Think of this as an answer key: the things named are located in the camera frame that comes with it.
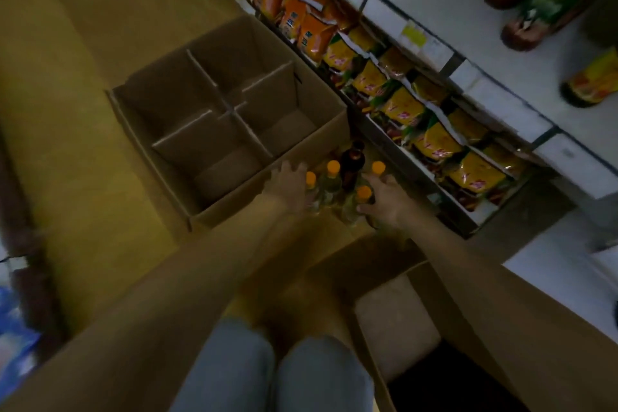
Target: wooden floor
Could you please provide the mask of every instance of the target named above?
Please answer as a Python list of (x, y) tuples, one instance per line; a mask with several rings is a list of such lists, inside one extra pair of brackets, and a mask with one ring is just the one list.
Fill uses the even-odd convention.
[(77, 331), (182, 238), (104, 91), (239, 9), (232, 0), (0, 7), (0, 127)]

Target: person's right hand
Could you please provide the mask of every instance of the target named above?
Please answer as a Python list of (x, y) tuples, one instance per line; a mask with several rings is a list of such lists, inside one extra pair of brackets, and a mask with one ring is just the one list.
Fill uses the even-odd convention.
[(358, 211), (371, 215), (395, 229), (405, 229), (406, 221), (413, 218), (416, 203), (408, 197), (391, 174), (382, 181), (374, 174), (363, 174), (373, 188), (376, 203), (361, 204)]

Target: light blue pants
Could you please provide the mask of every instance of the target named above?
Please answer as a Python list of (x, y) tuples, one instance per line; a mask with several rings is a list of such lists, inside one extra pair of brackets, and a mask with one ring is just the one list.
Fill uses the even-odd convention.
[(170, 412), (371, 412), (373, 381), (333, 337), (298, 343), (277, 369), (273, 347), (238, 319), (215, 326)]

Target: hand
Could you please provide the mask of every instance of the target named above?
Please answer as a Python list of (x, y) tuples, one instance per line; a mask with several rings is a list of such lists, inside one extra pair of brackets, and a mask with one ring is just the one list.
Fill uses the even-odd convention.
[(290, 162), (284, 161), (281, 164), (281, 171), (273, 170), (262, 194), (279, 197), (289, 212), (301, 212), (305, 209), (306, 173), (305, 163), (301, 163), (296, 171), (292, 171)]
[(395, 229), (405, 229), (406, 222), (413, 218), (416, 204), (399, 186), (392, 174), (384, 182), (374, 174), (363, 174), (373, 188), (376, 197), (374, 205), (361, 204), (358, 211), (371, 215)]

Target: yellow price tag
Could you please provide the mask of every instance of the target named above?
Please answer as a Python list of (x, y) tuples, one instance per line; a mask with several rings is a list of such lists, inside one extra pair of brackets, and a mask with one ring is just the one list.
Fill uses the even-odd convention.
[(405, 36), (412, 44), (418, 47), (423, 47), (427, 42), (427, 36), (412, 21), (409, 21), (405, 26), (401, 36)]

